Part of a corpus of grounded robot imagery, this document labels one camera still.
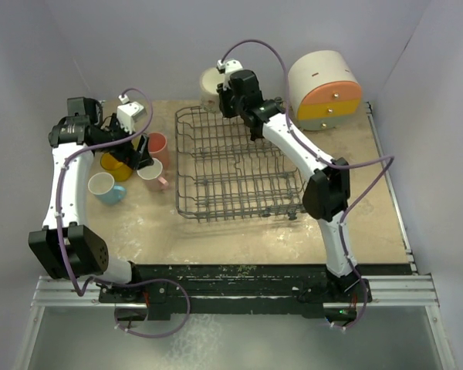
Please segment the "pink faceted mug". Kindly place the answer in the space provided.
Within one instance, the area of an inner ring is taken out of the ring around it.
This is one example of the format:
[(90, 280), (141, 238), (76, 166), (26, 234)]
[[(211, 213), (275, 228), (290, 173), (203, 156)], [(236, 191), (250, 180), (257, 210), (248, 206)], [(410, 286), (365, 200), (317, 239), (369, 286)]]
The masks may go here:
[(162, 191), (169, 187), (169, 183), (164, 177), (163, 164), (158, 159), (153, 159), (152, 165), (137, 170), (137, 175), (149, 191)]

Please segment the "pink tumbler cup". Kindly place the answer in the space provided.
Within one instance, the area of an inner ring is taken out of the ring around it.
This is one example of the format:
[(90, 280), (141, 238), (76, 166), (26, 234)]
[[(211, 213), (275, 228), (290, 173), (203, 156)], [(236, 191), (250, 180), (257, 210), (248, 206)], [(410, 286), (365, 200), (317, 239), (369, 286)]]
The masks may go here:
[(149, 154), (158, 159), (165, 170), (170, 166), (170, 154), (167, 146), (167, 137), (163, 133), (150, 133), (148, 135)]

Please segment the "yellow mug black handle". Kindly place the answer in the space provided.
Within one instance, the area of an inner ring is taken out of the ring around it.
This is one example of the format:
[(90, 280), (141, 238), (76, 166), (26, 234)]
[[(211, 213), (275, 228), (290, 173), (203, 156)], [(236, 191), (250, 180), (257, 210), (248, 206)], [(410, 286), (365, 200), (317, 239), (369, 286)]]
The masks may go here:
[(100, 165), (103, 170), (113, 176), (116, 182), (127, 181), (133, 174), (133, 170), (128, 165), (120, 162), (110, 153), (104, 153), (101, 156)]

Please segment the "white floral mug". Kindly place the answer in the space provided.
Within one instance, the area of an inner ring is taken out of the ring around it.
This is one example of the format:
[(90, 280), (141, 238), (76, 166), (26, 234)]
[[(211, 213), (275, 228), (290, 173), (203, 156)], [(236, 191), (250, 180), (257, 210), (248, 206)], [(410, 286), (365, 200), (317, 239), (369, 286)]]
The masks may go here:
[(209, 113), (220, 113), (218, 85), (225, 81), (225, 75), (215, 67), (203, 71), (199, 79), (201, 107)]

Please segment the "light blue mug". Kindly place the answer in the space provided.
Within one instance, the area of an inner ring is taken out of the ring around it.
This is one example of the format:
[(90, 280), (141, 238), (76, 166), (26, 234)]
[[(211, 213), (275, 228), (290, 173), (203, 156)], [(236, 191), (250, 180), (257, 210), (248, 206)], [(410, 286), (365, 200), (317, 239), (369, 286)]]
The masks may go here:
[(114, 177), (105, 172), (91, 176), (88, 181), (88, 191), (101, 203), (108, 206), (118, 204), (127, 195), (126, 188), (117, 185)]

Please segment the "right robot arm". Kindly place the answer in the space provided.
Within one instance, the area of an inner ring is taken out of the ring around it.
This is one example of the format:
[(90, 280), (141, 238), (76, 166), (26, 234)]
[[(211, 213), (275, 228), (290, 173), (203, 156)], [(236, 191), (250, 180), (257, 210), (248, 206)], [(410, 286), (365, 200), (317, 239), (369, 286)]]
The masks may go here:
[(224, 81), (217, 85), (219, 108), (226, 118), (240, 117), (251, 140), (266, 139), (277, 146), (306, 180), (302, 205), (321, 230), (326, 250), (328, 293), (335, 301), (346, 301), (359, 286), (368, 295), (348, 241), (343, 215), (350, 198), (350, 172), (343, 158), (328, 156), (292, 124), (287, 110), (274, 99), (264, 99), (256, 74), (238, 67), (231, 72), (219, 67)]

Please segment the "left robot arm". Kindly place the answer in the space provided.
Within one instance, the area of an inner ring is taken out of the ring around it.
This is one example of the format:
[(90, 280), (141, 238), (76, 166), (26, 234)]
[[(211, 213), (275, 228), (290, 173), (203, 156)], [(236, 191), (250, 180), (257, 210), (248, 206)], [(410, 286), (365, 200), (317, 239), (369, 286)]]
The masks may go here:
[(126, 92), (118, 100), (106, 125), (99, 100), (84, 96), (68, 99), (67, 114), (48, 136), (54, 164), (49, 207), (41, 229), (29, 233), (28, 244), (47, 274), (71, 280), (78, 295), (84, 290), (77, 280), (87, 277), (116, 284), (122, 299), (135, 302), (144, 285), (133, 277), (133, 263), (110, 258), (105, 241), (88, 227), (86, 215), (95, 153), (106, 152), (132, 170), (156, 162), (148, 151), (147, 134), (135, 127), (142, 116), (152, 117), (153, 113)]

